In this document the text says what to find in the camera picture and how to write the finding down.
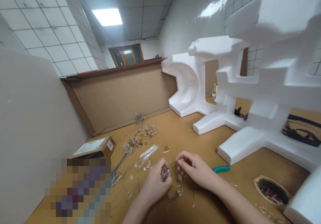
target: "white styrofoam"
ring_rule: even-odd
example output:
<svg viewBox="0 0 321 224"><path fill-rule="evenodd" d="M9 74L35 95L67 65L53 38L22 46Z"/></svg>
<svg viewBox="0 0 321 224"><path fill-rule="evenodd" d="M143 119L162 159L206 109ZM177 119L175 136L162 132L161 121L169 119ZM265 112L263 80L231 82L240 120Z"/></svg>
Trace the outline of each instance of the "white styrofoam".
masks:
<svg viewBox="0 0 321 224"><path fill-rule="evenodd" d="M292 108L321 112L321 78L308 74L321 35L321 0L254 0L230 16L229 36L193 42L189 56L173 55L163 71L176 76L178 91L169 99L181 117L204 108L204 62L217 59L216 108L203 111L193 125L202 134L222 125L238 131L218 148L234 164L266 147L312 172L284 214L295 224L319 223L321 148L281 133ZM241 77L246 47L264 44L254 77ZM247 121L234 115L235 99L249 99Z"/></svg>
<svg viewBox="0 0 321 224"><path fill-rule="evenodd" d="M177 92L168 102L180 117L194 112L207 115L216 110L216 106L206 102L204 97L205 63L200 63L202 60L182 53L172 55L162 62L163 72L176 77Z"/></svg>

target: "table surface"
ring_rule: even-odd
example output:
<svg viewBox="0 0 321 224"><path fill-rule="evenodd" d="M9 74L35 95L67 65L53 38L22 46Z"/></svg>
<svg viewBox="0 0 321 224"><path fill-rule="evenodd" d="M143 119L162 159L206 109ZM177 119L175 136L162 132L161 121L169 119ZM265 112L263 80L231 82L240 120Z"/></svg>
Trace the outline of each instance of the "table surface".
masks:
<svg viewBox="0 0 321 224"><path fill-rule="evenodd" d="M158 150L150 158L155 164L161 157L164 157L170 165L175 165L176 156L183 150L199 154L211 167L228 165L218 154L217 147L224 143L234 130L221 126L215 130L198 135L193 131L193 123L199 121L203 116L193 113L186 117L179 117L174 111L169 111L152 117L144 124L158 126L158 134L153 138L143 138L141 148L135 148L133 154L125 159L118 169L124 174L111 189L111 195L106 198L106 206L111 208L111 217L107 223L121 223L131 202L137 196L148 171L138 170L133 165L140 162L139 155L145 152L152 145L158 145ZM111 156L111 166L115 167L123 155L120 145L128 141L129 136L135 134L136 124L122 127L107 134L91 138L100 139L110 135L116 143L116 148ZM168 146L169 152L163 153L164 147ZM253 205L271 216L275 223L290 223L282 214L282 207L277 207L266 200L255 188L253 180L258 175L267 176L281 184L290 195L294 195L310 173L295 163L282 156L262 148L247 158L231 166L229 172L222 172L219 175L233 185ZM181 185L183 194L173 202L167 202L167 197L162 198L151 208L146 216L145 223L235 223L231 214L223 203L213 194L206 190L192 190L192 181L183 179L181 182L177 175L172 172L173 184L168 192L175 194L177 186ZM40 223L46 208L48 208L49 196L46 196L41 204L34 211L26 223Z"/></svg>

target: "window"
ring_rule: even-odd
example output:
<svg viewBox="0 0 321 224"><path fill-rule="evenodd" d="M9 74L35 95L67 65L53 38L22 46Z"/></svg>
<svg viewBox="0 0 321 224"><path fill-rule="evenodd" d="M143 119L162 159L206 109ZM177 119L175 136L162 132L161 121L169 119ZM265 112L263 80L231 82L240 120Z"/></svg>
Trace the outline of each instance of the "window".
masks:
<svg viewBox="0 0 321 224"><path fill-rule="evenodd" d="M116 67L134 65L144 61L140 44L109 48Z"/></svg>

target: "ceiling light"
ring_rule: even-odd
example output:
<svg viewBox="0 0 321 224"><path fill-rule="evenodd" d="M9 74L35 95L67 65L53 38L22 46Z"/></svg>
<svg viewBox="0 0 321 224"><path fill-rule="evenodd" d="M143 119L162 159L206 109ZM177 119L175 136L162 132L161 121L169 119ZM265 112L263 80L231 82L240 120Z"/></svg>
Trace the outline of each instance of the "ceiling light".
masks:
<svg viewBox="0 0 321 224"><path fill-rule="evenodd" d="M93 14L97 17L102 26L123 24L118 9L93 10Z"/></svg>

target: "white tiled wall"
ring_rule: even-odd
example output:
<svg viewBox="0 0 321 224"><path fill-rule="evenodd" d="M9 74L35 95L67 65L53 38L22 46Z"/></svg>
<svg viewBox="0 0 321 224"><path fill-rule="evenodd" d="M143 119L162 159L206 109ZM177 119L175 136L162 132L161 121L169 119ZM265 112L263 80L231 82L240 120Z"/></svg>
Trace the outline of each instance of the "white tiled wall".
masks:
<svg viewBox="0 0 321 224"><path fill-rule="evenodd" d="M252 0L227 0L225 5L225 35L228 35L229 17L231 14L236 12L238 9L246 5ZM263 45L252 46L248 50L248 61L247 61L247 75L256 76L258 68L260 67L260 61L263 54ZM315 51L313 56L313 63L311 64L310 74L321 75L321 44Z"/></svg>
<svg viewBox="0 0 321 224"><path fill-rule="evenodd" d="M106 69L79 0L0 0L0 14L28 53L59 77Z"/></svg>

